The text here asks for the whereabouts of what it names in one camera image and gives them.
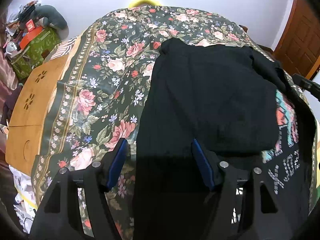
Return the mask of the black elephant print t-shirt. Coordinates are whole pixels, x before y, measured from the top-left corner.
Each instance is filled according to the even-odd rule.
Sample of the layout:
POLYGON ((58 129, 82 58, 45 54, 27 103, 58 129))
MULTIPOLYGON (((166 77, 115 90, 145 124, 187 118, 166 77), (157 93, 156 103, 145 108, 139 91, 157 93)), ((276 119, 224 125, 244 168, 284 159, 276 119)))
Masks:
POLYGON ((308 220, 316 120, 250 47, 163 42, 139 121, 134 239, 294 239, 308 220), (191 143, 210 153, 204 184, 191 143))

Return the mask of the brown wooden door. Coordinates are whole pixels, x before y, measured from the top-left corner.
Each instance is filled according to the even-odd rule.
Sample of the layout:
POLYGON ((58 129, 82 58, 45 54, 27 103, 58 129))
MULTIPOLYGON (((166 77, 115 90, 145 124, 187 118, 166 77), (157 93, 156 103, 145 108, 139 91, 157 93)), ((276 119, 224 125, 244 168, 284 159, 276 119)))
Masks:
POLYGON ((290 74, 311 79, 319 70, 319 20, 306 0, 293 0, 274 57, 290 74))

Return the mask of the floral bed quilt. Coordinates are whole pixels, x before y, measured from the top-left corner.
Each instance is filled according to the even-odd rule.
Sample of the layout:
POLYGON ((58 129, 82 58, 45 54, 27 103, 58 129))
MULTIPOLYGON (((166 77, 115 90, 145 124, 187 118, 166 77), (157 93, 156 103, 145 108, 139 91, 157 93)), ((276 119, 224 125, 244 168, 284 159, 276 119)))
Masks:
MULTIPOLYGON (((197 47, 250 47, 282 68, 242 27, 218 14, 144 6, 95 21, 77 39, 44 123, 31 176, 39 208, 30 239, 134 239, 139 121, 160 46, 171 38, 197 47), (116 186, 107 191, 106 159, 120 138, 127 140, 129 152, 116 186)), ((283 71, 310 108, 303 89, 283 71)), ((294 239, 319 239, 317 120, 316 125, 309 215, 294 239)))

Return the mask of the wooden lap desk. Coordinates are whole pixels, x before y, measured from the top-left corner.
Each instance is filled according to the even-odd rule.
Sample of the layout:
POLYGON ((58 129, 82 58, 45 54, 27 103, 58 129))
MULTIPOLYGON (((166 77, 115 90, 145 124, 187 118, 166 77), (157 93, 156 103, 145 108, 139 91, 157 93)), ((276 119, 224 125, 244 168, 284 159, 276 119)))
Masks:
POLYGON ((35 68, 27 78, 16 101, 10 122, 6 162, 31 175, 50 100, 63 74, 68 56, 57 57, 35 68))

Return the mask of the green fabric storage bin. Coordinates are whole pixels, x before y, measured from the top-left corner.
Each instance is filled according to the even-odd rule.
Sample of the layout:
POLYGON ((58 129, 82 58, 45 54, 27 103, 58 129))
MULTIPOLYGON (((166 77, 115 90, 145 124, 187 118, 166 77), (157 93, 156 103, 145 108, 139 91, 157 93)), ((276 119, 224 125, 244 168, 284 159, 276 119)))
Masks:
POLYGON ((61 40, 56 31, 47 27, 31 40, 24 49, 9 56, 11 66, 19 80, 30 75, 32 70, 43 64, 44 59, 61 40))

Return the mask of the orange red box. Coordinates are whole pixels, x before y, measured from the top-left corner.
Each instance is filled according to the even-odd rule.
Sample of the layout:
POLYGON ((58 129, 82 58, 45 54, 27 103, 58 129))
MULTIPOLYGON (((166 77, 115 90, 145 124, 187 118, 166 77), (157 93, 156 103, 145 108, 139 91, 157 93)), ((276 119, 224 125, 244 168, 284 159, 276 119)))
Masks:
POLYGON ((33 20, 26 23, 27 33, 23 36, 20 42, 20 48, 23 50, 39 33, 43 31, 41 26, 36 26, 33 20))

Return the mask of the grey plush toy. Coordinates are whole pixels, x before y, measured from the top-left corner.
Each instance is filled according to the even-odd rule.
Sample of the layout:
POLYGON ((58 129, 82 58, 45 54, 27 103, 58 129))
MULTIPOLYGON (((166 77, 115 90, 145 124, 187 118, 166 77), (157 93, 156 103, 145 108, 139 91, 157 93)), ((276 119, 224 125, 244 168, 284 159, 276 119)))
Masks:
POLYGON ((67 22, 64 17, 51 5, 40 5, 33 11, 33 18, 40 20, 43 18, 43 25, 46 27, 52 24, 57 29, 65 29, 67 22))

